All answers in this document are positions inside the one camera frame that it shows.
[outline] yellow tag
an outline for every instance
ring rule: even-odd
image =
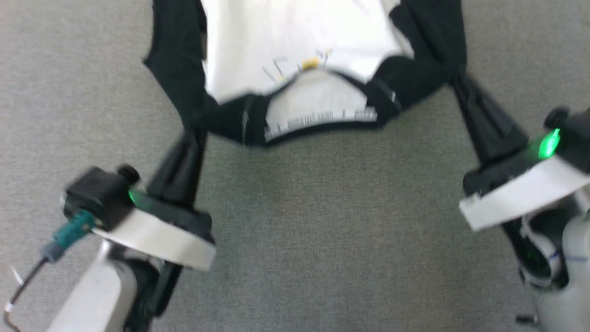
[[[319,64],[320,64],[320,59],[318,57],[309,58],[309,59],[303,61],[303,64],[301,64],[301,69],[308,70],[308,69],[317,68],[317,66]]]

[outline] teal connector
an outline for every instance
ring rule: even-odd
[[[70,219],[70,222],[53,233],[53,241],[64,250],[68,249],[95,227],[94,216],[86,210],[80,210]]]
[[[86,210],[80,210],[67,224],[53,233],[53,241],[41,249],[41,256],[49,263],[55,264],[71,245],[85,237],[96,226],[94,216]]]

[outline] white fabric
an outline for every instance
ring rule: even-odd
[[[413,56],[388,17],[399,0],[202,3],[208,24],[206,88],[220,103],[243,93],[272,92],[306,67],[325,66],[366,82],[385,58]],[[267,139],[315,123],[355,121],[359,111],[365,121],[374,118],[373,110],[364,110],[366,97],[348,82],[311,73],[272,102]]]

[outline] garment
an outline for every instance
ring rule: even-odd
[[[184,126],[244,145],[381,127],[466,63],[460,0],[154,0],[153,9],[145,65]]]

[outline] white tape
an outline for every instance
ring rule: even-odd
[[[215,258],[214,245],[138,209],[110,232],[98,228],[93,232],[127,248],[200,271],[209,271]]]
[[[6,311],[7,313],[11,313],[13,308],[14,308],[14,304],[9,302],[9,303],[6,303],[6,306],[4,307],[4,311]]]
[[[483,197],[461,200],[459,208],[471,229],[478,231],[539,210],[588,185],[590,176],[554,156]]]

